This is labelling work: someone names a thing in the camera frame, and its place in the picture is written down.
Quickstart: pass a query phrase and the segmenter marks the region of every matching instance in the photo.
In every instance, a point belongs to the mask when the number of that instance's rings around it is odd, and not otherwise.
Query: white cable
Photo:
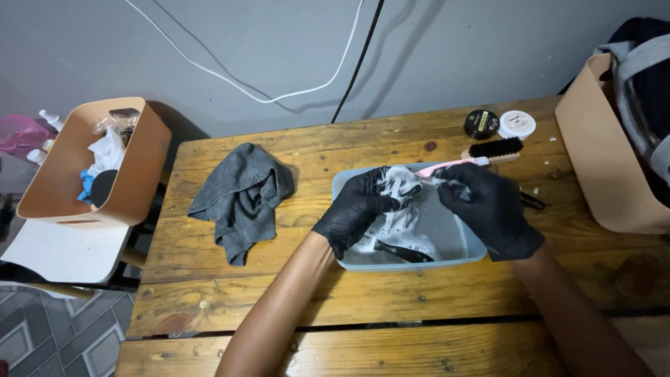
[[[188,60],[189,62],[191,62],[191,64],[193,64],[194,66],[196,66],[196,67],[202,69],[203,71],[205,71],[205,72],[207,72],[207,73],[213,74],[214,76],[216,76],[216,77],[222,79],[223,81],[226,81],[228,84],[231,84],[232,86],[234,86],[234,87],[236,87],[237,89],[239,89],[240,91],[242,91],[242,93],[244,93],[244,94],[250,96],[252,99],[255,99],[256,101],[261,102],[261,103],[272,103],[272,102],[278,101],[278,100],[280,100],[280,99],[282,99],[282,98],[286,98],[286,97],[291,97],[291,96],[298,95],[298,94],[304,94],[304,93],[309,93],[309,92],[317,91],[317,90],[319,90],[319,89],[325,88],[325,87],[327,87],[328,85],[330,85],[330,83],[333,82],[333,80],[337,77],[337,74],[340,72],[340,68],[342,68],[342,63],[344,63],[344,58],[346,58],[346,53],[347,53],[347,51],[349,51],[349,45],[351,44],[351,39],[354,37],[354,32],[356,31],[356,25],[357,25],[357,23],[358,23],[358,14],[360,14],[360,6],[363,5],[363,0],[360,0],[360,3],[358,4],[358,10],[356,10],[356,18],[354,19],[354,26],[353,26],[353,28],[351,28],[351,34],[349,34],[349,41],[347,41],[347,43],[346,43],[346,47],[344,48],[344,55],[342,55],[342,60],[340,60],[340,65],[337,67],[337,70],[335,71],[335,75],[334,75],[334,76],[333,76],[327,83],[321,85],[320,87],[316,87],[316,88],[308,89],[308,90],[306,90],[306,91],[300,91],[300,92],[295,92],[295,93],[289,93],[289,94],[287,94],[287,95],[282,95],[282,96],[279,96],[279,97],[277,97],[277,98],[275,98],[275,99],[270,99],[270,100],[267,100],[267,101],[266,101],[266,100],[262,100],[262,99],[258,99],[258,98],[256,98],[256,97],[254,97],[252,94],[250,94],[249,92],[247,92],[246,90],[244,90],[243,88],[241,88],[239,85],[235,84],[234,82],[228,80],[227,78],[221,76],[220,74],[218,74],[218,73],[216,73],[216,72],[214,72],[214,71],[212,71],[212,70],[210,70],[210,69],[207,69],[207,68],[201,66],[200,64],[194,62],[193,60],[190,60],[190,59],[188,58],[188,56],[186,56],[186,55],[185,55],[185,54],[184,54],[184,53],[177,47],[177,45],[174,44],[174,42],[170,39],[170,37],[168,37],[168,36],[165,34],[165,32],[163,32],[163,30],[162,30],[158,25],[156,25],[156,23],[153,22],[153,20],[152,20],[151,18],[149,18],[149,16],[147,16],[146,14],[144,14],[144,12],[142,12],[141,10],[139,10],[139,8],[136,7],[135,4],[131,3],[130,0],[125,0],[125,2],[128,3],[128,4],[130,4],[130,6],[132,6],[133,8],[135,8],[135,10],[138,11],[139,14],[143,15],[144,18],[146,18],[147,20],[149,20],[149,22],[151,22],[151,24],[152,24],[156,29],[158,29],[158,31],[159,31],[161,34],[163,34],[163,37],[165,37],[165,38],[167,39],[167,41],[168,41],[174,48],[176,48],[177,51],[178,51],[178,52],[179,52],[179,53],[180,53],[186,60]]]

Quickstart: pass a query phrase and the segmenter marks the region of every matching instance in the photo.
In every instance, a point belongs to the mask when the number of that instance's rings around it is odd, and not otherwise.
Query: shoe brush
[[[521,148],[523,148],[523,143],[519,138],[495,140],[472,144],[469,150],[463,151],[461,158],[486,157],[490,164],[500,164],[519,158]]]

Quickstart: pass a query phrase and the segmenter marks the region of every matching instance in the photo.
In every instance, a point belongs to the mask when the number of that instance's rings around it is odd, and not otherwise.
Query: tan storage bin
[[[599,80],[610,55],[592,56],[555,110],[565,147],[595,220],[621,233],[670,233],[670,209],[651,192]]]
[[[81,171],[94,163],[88,146],[102,137],[93,134],[93,126],[110,111],[128,108],[140,112],[139,120],[107,201],[91,211],[77,196],[84,188]],[[68,116],[17,214],[79,229],[136,225],[149,213],[171,137],[170,130],[140,97],[85,103]]]

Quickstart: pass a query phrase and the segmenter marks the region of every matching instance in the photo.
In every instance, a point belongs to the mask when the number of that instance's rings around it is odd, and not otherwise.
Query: product label
[[[526,132],[533,127],[533,121],[528,115],[522,113],[511,113],[505,117],[507,127],[515,132]]]
[[[485,111],[482,113],[482,119],[479,121],[479,131],[484,131],[484,127],[486,127],[486,120],[488,119],[488,111]]]

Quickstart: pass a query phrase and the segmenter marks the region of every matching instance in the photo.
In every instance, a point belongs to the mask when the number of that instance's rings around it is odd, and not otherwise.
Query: black cable
[[[346,92],[344,93],[344,97],[342,97],[342,100],[340,101],[340,105],[337,106],[337,111],[335,111],[335,115],[333,115],[333,120],[330,121],[330,123],[335,123],[335,119],[337,119],[338,114],[340,113],[340,110],[342,109],[342,106],[344,105],[344,102],[346,101],[347,96],[349,96],[349,92],[351,92],[351,88],[354,86],[354,82],[356,81],[356,76],[358,76],[358,71],[360,70],[360,65],[363,63],[363,59],[365,58],[365,52],[368,50],[368,45],[370,44],[370,40],[373,38],[373,33],[375,32],[375,26],[377,26],[377,20],[379,19],[379,13],[381,13],[381,7],[384,5],[384,0],[379,0],[377,3],[377,10],[375,11],[375,16],[373,17],[373,23],[370,25],[370,31],[368,32],[368,38],[365,40],[365,45],[363,46],[363,51],[360,53],[360,58],[358,58],[358,64],[356,65],[356,70],[354,71],[354,76],[351,77],[351,82],[349,83],[349,87],[346,89]]]

